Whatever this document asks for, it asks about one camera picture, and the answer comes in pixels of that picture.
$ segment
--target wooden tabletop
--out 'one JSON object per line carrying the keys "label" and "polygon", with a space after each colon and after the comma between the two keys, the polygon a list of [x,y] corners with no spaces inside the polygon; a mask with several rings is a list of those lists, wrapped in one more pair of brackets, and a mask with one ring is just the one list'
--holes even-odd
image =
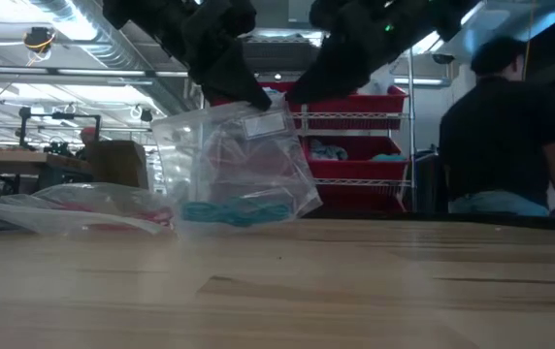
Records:
{"label": "wooden tabletop", "polygon": [[0,174],[8,172],[20,175],[38,175],[43,166],[79,174],[89,175],[91,173],[90,165],[82,160],[42,152],[0,150]]}
{"label": "wooden tabletop", "polygon": [[300,221],[0,235],[0,348],[555,348],[555,232]]}

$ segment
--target teal object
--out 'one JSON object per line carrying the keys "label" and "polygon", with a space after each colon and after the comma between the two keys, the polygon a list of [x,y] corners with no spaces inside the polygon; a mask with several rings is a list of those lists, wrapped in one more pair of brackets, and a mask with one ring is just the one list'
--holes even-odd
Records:
{"label": "teal object", "polygon": [[407,158],[403,155],[379,154],[372,158],[371,161],[407,161]]}
{"label": "teal object", "polygon": [[182,219],[187,222],[225,223],[234,227],[248,228],[286,220],[290,218],[291,212],[292,209],[287,205],[236,198],[223,205],[187,203],[182,206]]}

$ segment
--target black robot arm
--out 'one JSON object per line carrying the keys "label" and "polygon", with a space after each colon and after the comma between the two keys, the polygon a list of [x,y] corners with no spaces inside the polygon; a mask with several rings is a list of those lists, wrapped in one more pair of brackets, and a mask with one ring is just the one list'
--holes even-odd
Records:
{"label": "black robot arm", "polygon": [[[316,0],[310,23],[330,33],[316,62],[287,98],[310,103],[343,97],[428,33],[450,40],[478,0]],[[189,70],[211,99],[271,101],[245,64],[238,37],[255,27],[250,0],[104,0],[105,17],[121,28],[135,22]]]}
{"label": "black robot arm", "polygon": [[248,69],[238,36],[254,29],[249,0],[104,0],[103,14],[120,29],[131,20],[189,70],[210,99],[249,101],[266,110],[271,100]]}

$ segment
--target jeans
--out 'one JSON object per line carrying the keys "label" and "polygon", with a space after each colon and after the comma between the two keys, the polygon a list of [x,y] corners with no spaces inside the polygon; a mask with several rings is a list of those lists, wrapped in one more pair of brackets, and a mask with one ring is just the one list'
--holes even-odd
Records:
{"label": "jeans", "polygon": [[468,194],[449,205],[450,213],[514,213],[523,216],[548,216],[549,209],[519,195],[503,191]]}

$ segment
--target security camera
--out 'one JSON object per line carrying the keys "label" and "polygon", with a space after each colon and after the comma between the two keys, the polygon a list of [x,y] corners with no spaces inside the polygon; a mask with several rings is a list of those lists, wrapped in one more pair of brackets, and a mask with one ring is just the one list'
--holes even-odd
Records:
{"label": "security camera", "polygon": [[451,54],[435,53],[433,54],[433,60],[437,64],[447,65],[454,61],[454,56]]}

